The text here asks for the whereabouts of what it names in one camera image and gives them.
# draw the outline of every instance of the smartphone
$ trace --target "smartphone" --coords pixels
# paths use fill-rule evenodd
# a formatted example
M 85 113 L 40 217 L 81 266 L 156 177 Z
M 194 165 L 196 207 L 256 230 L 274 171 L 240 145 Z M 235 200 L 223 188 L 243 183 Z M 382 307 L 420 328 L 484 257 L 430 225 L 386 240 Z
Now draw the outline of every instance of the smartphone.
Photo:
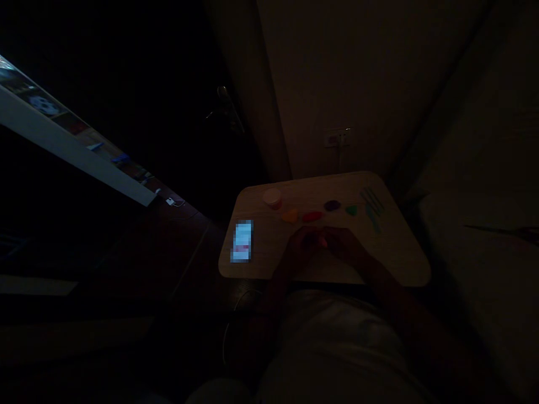
M 238 221 L 234 230 L 234 242 L 230 250 L 230 262 L 249 262 L 253 247 L 253 221 Z

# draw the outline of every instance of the pink cup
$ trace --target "pink cup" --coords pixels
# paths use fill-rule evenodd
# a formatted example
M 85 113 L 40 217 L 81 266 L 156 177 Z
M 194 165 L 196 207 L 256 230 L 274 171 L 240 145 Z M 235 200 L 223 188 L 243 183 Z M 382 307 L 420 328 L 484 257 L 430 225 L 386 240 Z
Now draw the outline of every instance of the pink cup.
M 281 191 L 277 188 L 270 188 L 262 195 L 262 200 L 271 209 L 277 210 L 282 206 Z

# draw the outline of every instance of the person's hand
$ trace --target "person's hand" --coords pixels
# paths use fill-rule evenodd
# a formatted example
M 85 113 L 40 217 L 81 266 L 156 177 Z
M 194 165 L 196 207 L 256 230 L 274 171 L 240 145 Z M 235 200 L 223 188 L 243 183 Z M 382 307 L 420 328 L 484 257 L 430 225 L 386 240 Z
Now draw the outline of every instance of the person's hand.
M 324 227 L 323 235 L 331 253 L 351 267 L 357 268 L 362 260 L 370 257 L 348 228 Z
M 322 229 L 303 226 L 290 236 L 277 270 L 280 273 L 286 272 L 293 279 L 305 268 L 311 257 L 324 247 Z

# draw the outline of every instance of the wall socket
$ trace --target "wall socket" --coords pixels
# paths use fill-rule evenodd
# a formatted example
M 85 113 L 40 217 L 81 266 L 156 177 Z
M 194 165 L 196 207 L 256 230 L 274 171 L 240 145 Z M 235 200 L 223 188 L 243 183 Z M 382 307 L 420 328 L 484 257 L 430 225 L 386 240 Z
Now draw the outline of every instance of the wall socket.
M 324 147 L 337 147 L 339 138 L 342 139 L 342 146 L 349 146 L 352 135 L 351 127 L 324 131 Z

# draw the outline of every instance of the table surface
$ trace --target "table surface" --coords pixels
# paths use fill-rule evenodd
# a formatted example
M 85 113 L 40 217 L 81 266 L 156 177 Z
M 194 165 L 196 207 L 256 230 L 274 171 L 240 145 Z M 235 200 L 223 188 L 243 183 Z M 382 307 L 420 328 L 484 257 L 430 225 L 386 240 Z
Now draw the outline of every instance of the table surface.
M 366 202 L 360 196 L 370 186 L 385 210 L 380 217 L 374 215 L 381 230 L 377 234 L 366 215 Z M 282 193 L 282 207 L 271 210 L 262 194 L 269 188 Z M 336 199 L 342 206 L 325 212 L 325 202 Z M 344 210 L 357 205 L 358 214 L 350 216 Z M 299 209 L 299 220 L 286 223 L 281 214 L 292 208 Z M 225 241 L 219 258 L 219 271 L 228 278 L 270 279 L 289 237 L 304 223 L 303 214 L 318 210 L 325 215 L 310 226 L 348 227 L 367 251 L 379 260 L 404 286 L 424 286 L 431 277 L 431 268 L 412 231 L 404 220 L 384 182 L 376 174 L 360 171 L 324 177 L 305 178 L 245 188 L 237 197 Z M 251 261 L 231 263 L 230 250 L 234 230 L 239 220 L 253 220 Z M 310 282 L 364 283 L 350 266 L 322 250 L 296 279 Z

